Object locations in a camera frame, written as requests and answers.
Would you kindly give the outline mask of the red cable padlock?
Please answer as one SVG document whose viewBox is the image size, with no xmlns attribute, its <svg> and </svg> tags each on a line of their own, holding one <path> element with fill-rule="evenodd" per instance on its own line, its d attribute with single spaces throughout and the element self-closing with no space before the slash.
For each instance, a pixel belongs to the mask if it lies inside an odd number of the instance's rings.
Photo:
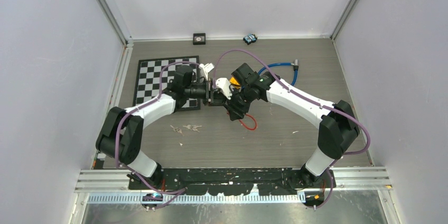
<svg viewBox="0 0 448 224">
<path fill-rule="evenodd" d="M 250 114 L 246 114 L 246 115 L 244 116 L 243 119 L 238 119 L 237 121 L 238 121 L 238 122 L 240 123 L 240 125 L 241 125 L 243 128 L 245 128 L 246 130 L 249 130 L 249 131 L 255 131 L 255 130 L 258 128 L 257 120 L 255 119 L 254 116 L 252 116 L 252 115 L 250 115 Z"/>
</svg>

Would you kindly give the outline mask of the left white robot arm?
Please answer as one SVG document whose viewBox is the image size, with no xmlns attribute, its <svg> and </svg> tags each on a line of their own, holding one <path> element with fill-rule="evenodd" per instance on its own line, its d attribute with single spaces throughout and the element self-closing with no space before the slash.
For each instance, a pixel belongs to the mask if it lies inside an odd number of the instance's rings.
<svg viewBox="0 0 448 224">
<path fill-rule="evenodd" d="M 158 119 L 178 111 L 189 99 L 200 99 L 206 104 L 223 106 L 232 96 L 228 80 L 225 86 L 208 78 L 212 64 L 200 64 L 201 77 L 194 80 L 196 71 L 183 63 L 174 72 L 173 79 L 158 95 L 140 105 L 122 109 L 113 107 L 96 140 L 96 150 L 115 159 L 118 165 L 125 165 L 135 173 L 149 189 L 161 185 L 163 173 L 161 164 L 149 158 L 141 149 L 145 127 Z"/>
</svg>

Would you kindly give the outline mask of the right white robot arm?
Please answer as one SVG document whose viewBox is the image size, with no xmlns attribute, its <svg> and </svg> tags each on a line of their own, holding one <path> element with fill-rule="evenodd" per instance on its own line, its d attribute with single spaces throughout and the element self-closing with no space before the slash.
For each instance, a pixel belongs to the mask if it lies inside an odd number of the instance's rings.
<svg viewBox="0 0 448 224">
<path fill-rule="evenodd" d="M 239 87 L 228 79 L 224 79 L 224 83 L 216 82 L 216 87 L 226 98 L 224 106 L 231 120 L 242 119 L 254 100 L 263 100 L 292 111 L 318 129 L 318 146 L 298 175 L 302 186 L 317 186 L 323 179 L 323 173 L 344 156 L 360 134 L 353 110 L 346 101 L 333 103 L 321 100 L 295 88 L 270 71 L 258 74 L 246 63 L 237 68 L 232 76 Z"/>
</svg>

